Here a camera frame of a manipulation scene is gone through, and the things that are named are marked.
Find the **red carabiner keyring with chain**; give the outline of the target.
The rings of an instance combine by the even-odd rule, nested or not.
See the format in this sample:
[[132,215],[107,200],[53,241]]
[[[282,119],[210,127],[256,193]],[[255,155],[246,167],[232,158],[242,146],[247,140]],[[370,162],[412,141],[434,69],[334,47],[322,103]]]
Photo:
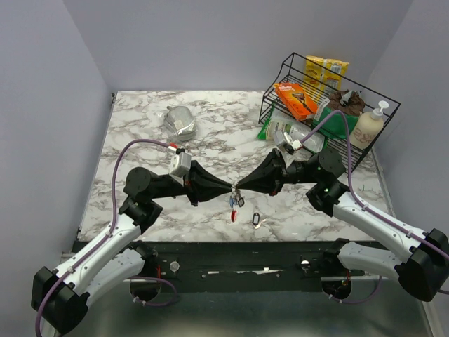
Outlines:
[[231,218],[231,221],[234,223],[235,221],[236,221],[236,215],[237,215],[237,208],[239,207],[239,205],[238,205],[238,203],[237,203],[237,201],[242,197],[241,196],[241,193],[240,193],[240,191],[239,191],[239,189],[237,188],[237,187],[234,187],[234,190],[233,190],[233,192],[231,193],[231,195],[230,196],[233,196],[234,198],[235,198],[235,205],[234,205],[234,208],[231,208],[231,215],[230,215],[230,218]]

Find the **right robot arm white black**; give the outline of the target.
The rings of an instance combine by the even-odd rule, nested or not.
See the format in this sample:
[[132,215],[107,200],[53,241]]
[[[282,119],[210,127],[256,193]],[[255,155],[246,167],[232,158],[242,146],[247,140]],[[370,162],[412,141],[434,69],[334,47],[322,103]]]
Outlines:
[[351,183],[340,182],[344,172],[340,154],[332,149],[290,164],[284,153],[273,149],[236,187],[274,196],[285,184],[311,183],[306,196],[317,211],[355,226],[384,247],[363,248],[342,241],[323,257],[327,273],[366,271],[397,281],[420,301],[432,301],[448,278],[448,237],[437,229],[426,232],[413,227],[363,201]]

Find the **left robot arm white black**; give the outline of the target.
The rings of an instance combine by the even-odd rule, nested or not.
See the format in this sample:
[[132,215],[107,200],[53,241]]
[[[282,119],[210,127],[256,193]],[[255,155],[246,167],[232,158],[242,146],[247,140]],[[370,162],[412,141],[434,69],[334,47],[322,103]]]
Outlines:
[[126,176],[126,199],[114,208],[111,223],[65,263],[50,270],[42,267],[33,278],[31,306],[36,310],[34,332],[41,335],[46,320],[57,332],[73,330],[88,311],[94,290],[90,283],[101,269],[157,220],[162,207],[158,198],[186,196],[191,205],[231,192],[231,183],[207,172],[197,161],[177,168],[172,175],[158,175],[133,168]]

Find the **green white wipes pack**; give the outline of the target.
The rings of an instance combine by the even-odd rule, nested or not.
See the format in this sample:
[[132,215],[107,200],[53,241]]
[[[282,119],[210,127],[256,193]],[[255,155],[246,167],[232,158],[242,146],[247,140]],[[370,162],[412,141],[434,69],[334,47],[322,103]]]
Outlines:
[[[268,119],[263,123],[257,139],[273,140],[274,134],[278,130],[285,131],[293,140],[301,140],[311,131],[305,124],[286,116],[278,110],[274,110],[269,113]],[[326,137],[318,132],[304,142],[304,148],[313,153],[320,152],[326,145]]]

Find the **silver foil pouch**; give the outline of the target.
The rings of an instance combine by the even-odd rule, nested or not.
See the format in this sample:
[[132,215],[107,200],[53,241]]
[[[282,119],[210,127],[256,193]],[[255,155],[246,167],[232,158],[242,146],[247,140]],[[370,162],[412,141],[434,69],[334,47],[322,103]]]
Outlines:
[[190,109],[186,106],[167,106],[167,112],[164,115],[163,123],[180,141],[191,140],[196,135],[196,120]]

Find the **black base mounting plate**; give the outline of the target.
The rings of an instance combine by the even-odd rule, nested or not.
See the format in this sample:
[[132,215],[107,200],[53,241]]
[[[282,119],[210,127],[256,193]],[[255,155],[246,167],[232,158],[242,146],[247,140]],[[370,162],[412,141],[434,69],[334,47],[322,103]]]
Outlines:
[[133,242],[94,273],[82,267],[87,292],[101,296],[128,277],[162,276],[180,293],[320,292],[365,272],[343,267],[335,242]]

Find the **orange razor box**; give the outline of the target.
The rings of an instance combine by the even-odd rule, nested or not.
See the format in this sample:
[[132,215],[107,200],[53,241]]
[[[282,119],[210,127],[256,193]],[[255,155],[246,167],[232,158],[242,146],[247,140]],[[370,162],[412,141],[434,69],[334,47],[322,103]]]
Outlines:
[[275,83],[274,91],[288,111],[298,121],[313,119],[318,109],[301,85],[290,82]]

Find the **brown green chocolate bag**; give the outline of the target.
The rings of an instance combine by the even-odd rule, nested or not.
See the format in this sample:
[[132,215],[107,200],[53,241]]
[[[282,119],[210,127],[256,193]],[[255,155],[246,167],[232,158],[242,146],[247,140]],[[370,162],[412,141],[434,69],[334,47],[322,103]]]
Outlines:
[[[316,111],[312,120],[312,127],[316,127],[332,111],[340,110],[346,117],[349,132],[352,132],[356,122],[361,116],[365,107],[364,100],[360,97],[358,91],[345,90],[331,93],[325,98]],[[326,123],[322,125],[319,131],[327,138],[345,139],[346,130],[342,117],[339,114],[331,116]]]

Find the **cream lotion pump bottle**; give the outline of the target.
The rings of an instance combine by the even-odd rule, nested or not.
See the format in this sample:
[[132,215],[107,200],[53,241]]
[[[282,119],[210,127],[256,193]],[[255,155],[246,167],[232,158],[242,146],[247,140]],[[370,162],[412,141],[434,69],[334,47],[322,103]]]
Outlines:
[[384,111],[389,107],[387,101],[381,100],[378,106],[371,112],[364,112],[350,133],[350,143],[363,150],[372,144],[378,133],[384,126]]

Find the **yellow snack packet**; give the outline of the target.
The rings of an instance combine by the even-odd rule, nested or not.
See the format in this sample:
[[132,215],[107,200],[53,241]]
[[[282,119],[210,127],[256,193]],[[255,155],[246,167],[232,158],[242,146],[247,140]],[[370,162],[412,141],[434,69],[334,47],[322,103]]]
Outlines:
[[315,100],[327,97],[341,87],[349,62],[314,55],[306,57],[304,82]]

